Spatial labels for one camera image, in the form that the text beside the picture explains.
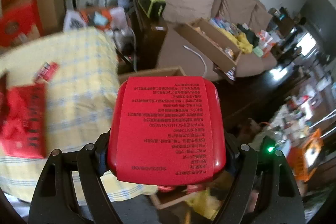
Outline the orange plastic basket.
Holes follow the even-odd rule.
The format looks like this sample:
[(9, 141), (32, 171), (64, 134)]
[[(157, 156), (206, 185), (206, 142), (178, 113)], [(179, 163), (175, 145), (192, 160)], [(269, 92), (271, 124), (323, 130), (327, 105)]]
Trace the orange plastic basket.
[(318, 128), (299, 145), (291, 147), (286, 159), (297, 181), (308, 182), (317, 170), (318, 157), (324, 146), (321, 135)]

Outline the yellow plaid tablecloth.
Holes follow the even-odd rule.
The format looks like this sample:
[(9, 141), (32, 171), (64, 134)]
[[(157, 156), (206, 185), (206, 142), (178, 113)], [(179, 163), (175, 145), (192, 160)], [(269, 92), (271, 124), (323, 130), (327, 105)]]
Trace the yellow plaid tablecloth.
[[(47, 83), (47, 157), (56, 148), (78, 151), (108, 132), (120, 87), (114, 42), (95, 28), (59, 32), (9, 50), (1, 55), (1, 73), (8, 71), (9, 88), (28, 85), (51, 62), (59, 68)], [(5, 156), (1, 147), (1, 189), (31, 202), (45, 163)], [(121, 182), (110, 171), (101, 180), (112, 202), (157, 191), (157, 186)]]

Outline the red foil gift bag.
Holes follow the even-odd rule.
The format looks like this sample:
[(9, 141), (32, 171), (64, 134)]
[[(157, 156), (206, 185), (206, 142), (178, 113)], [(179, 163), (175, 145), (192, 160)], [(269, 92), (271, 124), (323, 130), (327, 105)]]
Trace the red foil gift bag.
[(5, 155), (45, 158), (45, 111), (45, 84), (8, 89), (7, 72), (1, 74), (1, 147)]

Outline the yellow plastic bag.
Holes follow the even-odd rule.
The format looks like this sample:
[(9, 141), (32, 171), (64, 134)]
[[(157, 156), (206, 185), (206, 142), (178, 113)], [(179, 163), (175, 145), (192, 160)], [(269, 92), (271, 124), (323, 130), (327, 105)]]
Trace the yellow plastic bag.
[(250, 54), (253, 51), (253, 45), (248, 41), (246, 34), (243, 32), (239, 32), (237, 35), (233, 35), (230, 32), (226, 31), (225, 29), (221, 29), (221, 32), (231, 41), (234, 43), (236, 47), (242, 53)]

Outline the shallow cardboard tray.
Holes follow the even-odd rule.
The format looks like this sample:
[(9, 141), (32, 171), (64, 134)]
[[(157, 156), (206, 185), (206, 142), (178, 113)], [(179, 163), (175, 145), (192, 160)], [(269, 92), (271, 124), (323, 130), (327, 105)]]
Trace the shallow cardboard tray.
[(232, 81), (235, 79), (237, 64), (242, 52), (223, 33), (223, 29), (200, 18), (190, 23), (180, 24), (176, 26), (175, 30), (208, 57), (220, 73)]

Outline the brown sofa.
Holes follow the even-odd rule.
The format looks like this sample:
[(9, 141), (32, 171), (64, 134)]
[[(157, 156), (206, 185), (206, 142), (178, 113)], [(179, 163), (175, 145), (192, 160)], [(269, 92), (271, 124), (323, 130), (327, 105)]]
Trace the brown sofa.
[(222, 19), (232, 27), (246, 25), (254, 34), (265, 30), (271, 15), (259, 0), (165, 1), (159, 20), (150, 19), (141, 5), (135, 5), (138, 69), (181, 67), (189, 76), (232, 82), (277, 65), (271, 53), (243, 52), (227, 31), (213, 24), (213, 19)]

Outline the red chocolate gift box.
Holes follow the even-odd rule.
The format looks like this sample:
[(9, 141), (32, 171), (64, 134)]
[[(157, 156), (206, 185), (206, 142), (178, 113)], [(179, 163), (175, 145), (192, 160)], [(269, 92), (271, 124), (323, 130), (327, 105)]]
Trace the red chocolate gift box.
[(1, 47), (14, 48), (43, 36), (36, 0), (9, 9), (1, 17)]

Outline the floor box of clutter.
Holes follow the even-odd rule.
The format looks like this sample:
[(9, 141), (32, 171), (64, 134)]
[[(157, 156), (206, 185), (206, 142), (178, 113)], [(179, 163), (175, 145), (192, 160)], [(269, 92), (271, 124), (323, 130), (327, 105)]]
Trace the floor box of clutter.
[(102, 31), (124, 30), (131, 27), (129, 17), (122, 7), (87, 7), (67, 10), (63, 31), (94, 27)]

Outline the brown cardboard box stack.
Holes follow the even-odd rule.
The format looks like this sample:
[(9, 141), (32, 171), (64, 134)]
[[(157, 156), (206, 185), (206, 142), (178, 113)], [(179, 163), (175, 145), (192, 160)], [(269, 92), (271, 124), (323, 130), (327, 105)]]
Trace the brown cardboard box stack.
[[(2, 13), (9, 9), (23, 5), (31, 0), (16, 0), (2, 9)], [(64, 0), (36, 0), (45, 35), (60, 32), (63, 28), (66, 9)]]

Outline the green portable radio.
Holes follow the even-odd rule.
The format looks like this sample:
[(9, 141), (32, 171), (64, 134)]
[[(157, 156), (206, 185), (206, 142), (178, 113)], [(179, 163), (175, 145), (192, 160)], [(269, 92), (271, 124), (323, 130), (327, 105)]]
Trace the green portable radio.
[(158, 20), (166, 7), (165, 0), (138, 0), (138, 4), (145, 15), (152, 20)]

